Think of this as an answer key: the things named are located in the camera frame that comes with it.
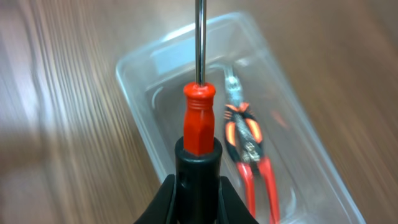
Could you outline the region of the red black screwdriver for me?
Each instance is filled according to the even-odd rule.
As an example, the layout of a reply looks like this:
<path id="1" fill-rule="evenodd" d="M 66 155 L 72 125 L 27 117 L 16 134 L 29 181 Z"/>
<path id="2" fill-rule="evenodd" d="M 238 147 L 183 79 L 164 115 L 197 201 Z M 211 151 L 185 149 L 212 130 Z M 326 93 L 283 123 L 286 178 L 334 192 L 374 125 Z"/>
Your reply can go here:
<path id="1" fill-rule="evenodd" d="M 214 223 L 220 181 L 220 144 L 214 138 L 215 87 L 205 80 L 206 0 L 195 1 L 195 81 L 185 85 L 183 137 L 175 145 L 176 209 L 180 223 Z"/>

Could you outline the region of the orange black pliers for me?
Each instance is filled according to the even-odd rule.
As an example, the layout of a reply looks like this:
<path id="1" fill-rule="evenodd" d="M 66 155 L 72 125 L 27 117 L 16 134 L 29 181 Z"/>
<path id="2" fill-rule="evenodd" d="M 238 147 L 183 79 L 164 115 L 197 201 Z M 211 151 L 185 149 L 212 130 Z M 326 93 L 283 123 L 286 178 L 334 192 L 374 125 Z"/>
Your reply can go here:
<path id="1" fill-rule="evenodd" d="M 264 157 L 262 131 L 244 100 L 243 87 L 232 67 L 225 67 L 224 86 L 227 104 L 224 108 L 224 142 L 235 163 L 254 164 Z"/>

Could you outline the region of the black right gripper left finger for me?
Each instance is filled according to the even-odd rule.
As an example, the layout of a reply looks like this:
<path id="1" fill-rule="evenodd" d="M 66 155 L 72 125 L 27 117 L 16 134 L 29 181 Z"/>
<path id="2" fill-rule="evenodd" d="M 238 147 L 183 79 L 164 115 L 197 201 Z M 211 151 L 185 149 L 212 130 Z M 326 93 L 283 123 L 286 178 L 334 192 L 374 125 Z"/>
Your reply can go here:
<path id="1" fill-rule="evenodd" d="M 175 175 L 168 175 L 144 213 L 134 224 L 177 224 Z"/>

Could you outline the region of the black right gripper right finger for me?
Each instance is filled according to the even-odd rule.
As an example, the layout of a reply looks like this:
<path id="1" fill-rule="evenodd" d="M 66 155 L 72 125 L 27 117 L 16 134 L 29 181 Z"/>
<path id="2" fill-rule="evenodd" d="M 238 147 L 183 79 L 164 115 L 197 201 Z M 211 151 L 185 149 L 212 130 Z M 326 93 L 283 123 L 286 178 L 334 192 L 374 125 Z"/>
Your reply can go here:
<path id="1" fill-rule="evenodd" d="M 220 177 L 217 224 L 258 224 L 225 176 Z"/>

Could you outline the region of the red handled pruning shears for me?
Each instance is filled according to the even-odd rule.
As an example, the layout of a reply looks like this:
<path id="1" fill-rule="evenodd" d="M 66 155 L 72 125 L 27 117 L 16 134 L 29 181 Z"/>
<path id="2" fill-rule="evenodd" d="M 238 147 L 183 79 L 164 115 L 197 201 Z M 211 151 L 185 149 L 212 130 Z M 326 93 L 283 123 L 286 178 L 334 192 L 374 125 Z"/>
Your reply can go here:
<path id="1" fill-rule="evenodd" d="M 253 164 L 237 162 L 236 168 L 244 184 L 249 213 L 256 218 L 257 206 L 267 200 L 269 223 L 280 223 L 279 195 L 271 160 L 262 157 Z"/>

